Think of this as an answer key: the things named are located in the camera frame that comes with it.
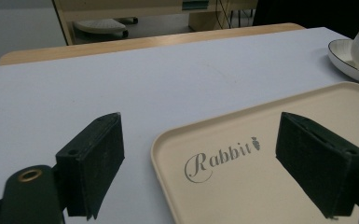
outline serving tray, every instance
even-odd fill
[[[275,157],[281,113],[359,146],[359,84],[342,82],[162,133],[151,159],[176,223],[359,223],[326,219]]]

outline white plate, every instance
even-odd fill
[[[352,60],[351,45],[351,39],[333,40],[328,45],[328,57],[341,72],[359,81],[359,68]]]

